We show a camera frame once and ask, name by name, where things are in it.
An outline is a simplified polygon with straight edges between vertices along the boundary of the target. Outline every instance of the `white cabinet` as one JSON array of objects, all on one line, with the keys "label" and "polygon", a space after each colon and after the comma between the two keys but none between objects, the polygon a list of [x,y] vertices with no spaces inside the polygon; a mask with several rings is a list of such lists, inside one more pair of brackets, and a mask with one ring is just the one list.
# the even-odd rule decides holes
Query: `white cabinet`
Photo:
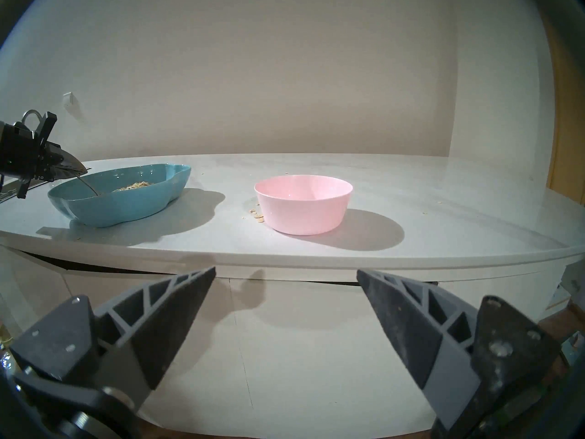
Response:
[{"label": "white cabinet", "polygon": [[[157,337],[152,357],[156,359]],[[142,412],[165,428],[262,437],[246,383],[232,294],[217,278],[185,343]]]},{"label": "white cabinet", "polygon": [[374,438],[432,425],[361,287],[230,283],[260,437]]},{"label": "white cabinet", "polygon": [[563,276],[564,265],[542,272],[480,280],[442,281],[439,286],[475,308],[488,294],[501,297],[533,321],[538,321],[549,305]]},{"label": "white cabinet", "polygon": [[0,246],[0,318],[13,337],[71,295],[61,268]]}]

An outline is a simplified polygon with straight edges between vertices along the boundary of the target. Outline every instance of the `metal spoon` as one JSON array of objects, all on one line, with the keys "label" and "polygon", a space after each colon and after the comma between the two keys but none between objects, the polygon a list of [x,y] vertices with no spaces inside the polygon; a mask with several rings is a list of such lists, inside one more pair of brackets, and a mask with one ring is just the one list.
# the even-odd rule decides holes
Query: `metal spoon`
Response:
[{"label": "metal spoon", "polygon": [[102,195],[102,193],[98,192],[96,189],[94,189],[94,187],[90,186],[90,184],[87,181],[85,181],[83,178],[81,178],[79,175],[76,175],[75,177],[77,179],[79,179],[81,182],[83,182],[86,186],[88,186],[91,189],[91,191],[93,193],[95,193],[95,196],[99,197]]}]

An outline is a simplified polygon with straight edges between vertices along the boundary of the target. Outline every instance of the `tabletop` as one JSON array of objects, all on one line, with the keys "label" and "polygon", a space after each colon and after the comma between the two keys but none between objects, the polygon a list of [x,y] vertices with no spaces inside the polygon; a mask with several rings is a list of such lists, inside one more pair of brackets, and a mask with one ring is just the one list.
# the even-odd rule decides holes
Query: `tabletop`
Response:
[{"label": "tabletop", "polygon": [[[51,205],[47,192],[53,185],[46,184],[26,200],[0,204],[0,244],[120,268],[130,268],[130,259],[146,266],[188,259],[285,268],[463,268],[585,253],[585,208],[530,179],[466,160],[224,154],[85,164],[95,173],[151,163],[192,167],[182,195],[158,214],[109,228],[86,227]],[[256,208],[255,183],[283,174],[352,183],[343,223],[316,236],[284,235],[258,223],[249,213]]]}]

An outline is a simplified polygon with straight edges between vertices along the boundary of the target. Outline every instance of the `oats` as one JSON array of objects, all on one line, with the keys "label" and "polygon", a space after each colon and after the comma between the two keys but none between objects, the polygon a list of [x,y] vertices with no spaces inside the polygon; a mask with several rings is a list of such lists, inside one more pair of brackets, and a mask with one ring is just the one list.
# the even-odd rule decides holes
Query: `oats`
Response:
[{"label": "oats", "polygon": [[135,182],[127,187],[122,187],[114,190],[114,192],[119,192],[122,190],[132,190],[133,188],[140,188],[140,187],[148,187],[150,184],[148,182]]}]

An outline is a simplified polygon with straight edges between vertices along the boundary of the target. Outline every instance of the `white table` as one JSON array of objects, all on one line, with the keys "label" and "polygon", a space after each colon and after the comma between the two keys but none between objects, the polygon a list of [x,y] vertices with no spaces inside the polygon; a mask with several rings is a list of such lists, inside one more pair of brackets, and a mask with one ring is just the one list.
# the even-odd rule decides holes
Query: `white table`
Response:
[{"label": "white table", "polygon": [[[327,282],[374,268],[438,281],[476,307],[496,294],[537,320],[566,265],[585,254],[585,208],[464,160],[254,154],[86,165],[161,162],[189,164],[191,177],[178,200],[139,221],[102,229],[69,222],[49,203],[50,186],[0,204],[0,316],[18,333],[70,293],[97,305],[157,273],[215,265],[186,344],[143,406],[168,428],[322,438],[426,429],[432,411],[361,288]],[[337,230],[294,237],[253,219],[255,182],[286,173],[354,185]],[[24,252],[101,267],[64,269]]]}]

